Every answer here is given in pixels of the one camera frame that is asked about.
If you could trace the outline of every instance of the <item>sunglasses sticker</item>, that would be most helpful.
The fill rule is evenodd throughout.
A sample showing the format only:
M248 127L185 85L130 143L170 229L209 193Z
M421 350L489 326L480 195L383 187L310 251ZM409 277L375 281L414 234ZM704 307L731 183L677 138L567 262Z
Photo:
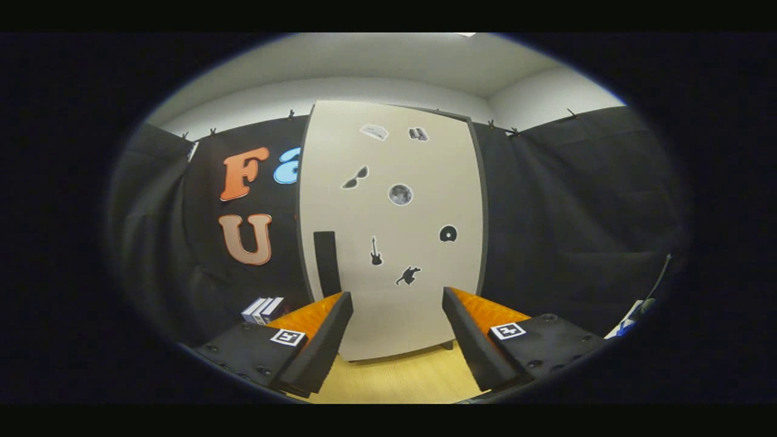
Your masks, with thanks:
M356 186L359 184L359 179L364 179L365 177L370 175L370 170L367 168L367 166L361 167L359 171L356 173L356 176L350 178L345 184L343 184L342 188L343 190L352 190L356 188Z
M359 132L381 141L386 141L386 137L389 136L388 131L376 124L366 124L362 129L359 129Z

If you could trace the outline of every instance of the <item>moon sticker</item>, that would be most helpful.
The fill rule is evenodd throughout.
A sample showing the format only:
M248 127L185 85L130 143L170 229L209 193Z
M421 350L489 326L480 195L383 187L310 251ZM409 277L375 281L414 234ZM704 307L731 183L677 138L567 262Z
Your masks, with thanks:
M388 190L388 199L397 206L405 206L413 201L413 191L405 184L396 184Z

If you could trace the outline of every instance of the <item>black fabric backdrop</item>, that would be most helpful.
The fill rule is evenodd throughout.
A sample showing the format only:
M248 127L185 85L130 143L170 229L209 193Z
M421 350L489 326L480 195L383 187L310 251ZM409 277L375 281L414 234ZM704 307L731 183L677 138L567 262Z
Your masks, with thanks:
M202 138L188 164L188 147L167 132L146 126L133 141L114 192L122 205L137 200L131 210L111 209L110 238L131 300L173 340L197 345L215 337L259 295L287 297L293 307L309 302L296 184L273 178L279 156L301 145L306 122L265 121ZM489 202L483 297L605 335L650 292L672 253L655 294L662 296L686 262L692 203L665 146L636 114L596 110L518 136L474 125ZM247 184L249 194L220 201L224 159L259 147L270 157ZM140 173L122 170L138 166ZM243 218L247 251L256 249L248 215L272 216L267 264L232 259L218 224L224 214Z

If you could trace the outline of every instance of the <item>door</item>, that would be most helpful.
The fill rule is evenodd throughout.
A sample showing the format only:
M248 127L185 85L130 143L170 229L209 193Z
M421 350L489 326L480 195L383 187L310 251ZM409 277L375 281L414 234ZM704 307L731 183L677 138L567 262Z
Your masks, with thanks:
M479 292L486 259L478 153L466 121L375 103L315 104L299 167L302 262L313 299L326 292L319 265L334 265L321 257L336 258L340 287L352 294L344 359L454 339L443 287ZM321 250L317 232L333 236L333 253Z

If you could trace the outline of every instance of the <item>guitar sticker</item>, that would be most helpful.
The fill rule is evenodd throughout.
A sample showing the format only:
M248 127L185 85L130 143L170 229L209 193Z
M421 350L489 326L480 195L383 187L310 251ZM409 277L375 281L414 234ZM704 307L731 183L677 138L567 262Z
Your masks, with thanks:
M383 264L383 260L381 259L383 254L379 253L378 248L375 246L375 236L372 236L372 252L370 252L370 255L372 256L372 265Z

